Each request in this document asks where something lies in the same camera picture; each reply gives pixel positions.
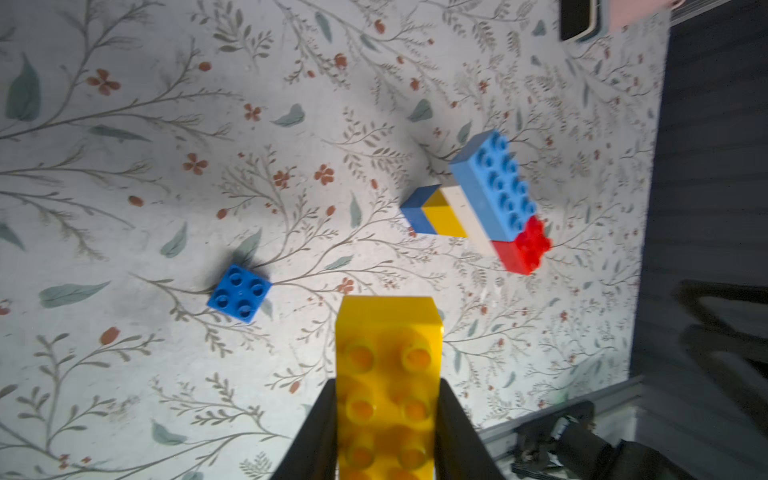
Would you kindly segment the light blue long lego brick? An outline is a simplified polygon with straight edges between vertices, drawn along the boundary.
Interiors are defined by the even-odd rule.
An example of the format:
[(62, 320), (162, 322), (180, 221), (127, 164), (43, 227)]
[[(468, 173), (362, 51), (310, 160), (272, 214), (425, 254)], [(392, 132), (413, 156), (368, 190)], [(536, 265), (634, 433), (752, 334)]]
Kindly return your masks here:
[(515, 241), (536, 214), (536, 204), (507, 137), (497, 130), (473, 136), (450, 168), (486, 235), (493, 241)]

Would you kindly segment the dark blue square lego brick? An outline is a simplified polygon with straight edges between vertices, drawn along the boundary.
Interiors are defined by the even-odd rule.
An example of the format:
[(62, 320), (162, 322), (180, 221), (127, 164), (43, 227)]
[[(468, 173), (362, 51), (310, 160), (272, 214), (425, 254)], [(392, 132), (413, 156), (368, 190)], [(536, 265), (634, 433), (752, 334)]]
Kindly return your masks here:
[(207, 306), (250, 324), (265, 301), (272, 283), (238, 265), (230, 265), (214, 288)]

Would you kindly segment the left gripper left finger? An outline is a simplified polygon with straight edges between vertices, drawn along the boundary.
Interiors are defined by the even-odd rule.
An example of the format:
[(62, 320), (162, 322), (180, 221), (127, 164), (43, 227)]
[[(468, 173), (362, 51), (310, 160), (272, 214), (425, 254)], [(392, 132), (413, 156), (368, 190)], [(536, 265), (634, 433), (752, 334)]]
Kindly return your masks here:
[(272, 480), (334, 480), (337, 467), (336, 380), (322, 388)]

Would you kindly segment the long yellow lego brick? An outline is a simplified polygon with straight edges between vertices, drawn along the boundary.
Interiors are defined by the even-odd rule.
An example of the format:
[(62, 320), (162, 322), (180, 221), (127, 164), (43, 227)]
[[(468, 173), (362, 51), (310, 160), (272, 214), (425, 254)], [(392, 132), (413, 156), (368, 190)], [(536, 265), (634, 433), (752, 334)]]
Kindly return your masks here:
[(434, 478), (442, 341), (430, 297), (344, 298), (335, 326), (340, 478)]

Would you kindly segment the small yellow lego brick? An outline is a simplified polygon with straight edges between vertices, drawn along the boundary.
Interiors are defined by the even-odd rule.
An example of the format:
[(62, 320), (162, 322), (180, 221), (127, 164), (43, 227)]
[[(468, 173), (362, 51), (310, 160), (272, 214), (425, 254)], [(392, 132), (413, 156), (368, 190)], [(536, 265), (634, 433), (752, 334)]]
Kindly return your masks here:
[(440, 187), (425, 201), (422, 211), (436, 235), (467, 238), (466, 231)]

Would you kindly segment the red lego brick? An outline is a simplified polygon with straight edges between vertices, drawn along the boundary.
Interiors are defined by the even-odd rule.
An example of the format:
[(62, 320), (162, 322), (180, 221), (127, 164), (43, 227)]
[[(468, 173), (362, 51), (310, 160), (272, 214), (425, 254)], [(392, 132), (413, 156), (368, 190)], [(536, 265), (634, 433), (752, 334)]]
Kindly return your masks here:
[(508, 272), (530, 275), (541, 264), (546, 252), (552, 248), (545, 235), (544, 224), (534, 215), (514, 241), (492, 241), (498, 258)]

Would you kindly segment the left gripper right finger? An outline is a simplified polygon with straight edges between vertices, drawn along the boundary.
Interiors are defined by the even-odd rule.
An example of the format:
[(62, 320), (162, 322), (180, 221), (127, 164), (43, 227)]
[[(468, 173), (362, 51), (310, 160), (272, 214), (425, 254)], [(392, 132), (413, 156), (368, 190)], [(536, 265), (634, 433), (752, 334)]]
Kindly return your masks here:
[(439, 480), (504, 480), (448, 382), (440, 379), (435, 467)]

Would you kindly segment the white lego brick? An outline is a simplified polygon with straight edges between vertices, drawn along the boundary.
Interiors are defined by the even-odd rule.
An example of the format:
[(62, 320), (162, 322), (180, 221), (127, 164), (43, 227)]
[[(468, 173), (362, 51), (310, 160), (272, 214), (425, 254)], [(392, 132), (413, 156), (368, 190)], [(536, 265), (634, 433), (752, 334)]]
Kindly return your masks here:
[(462, 188), (451, 180), (441, 185), (441, 191), (475, 251), (483, 256), (495, 257), (496, 250)]

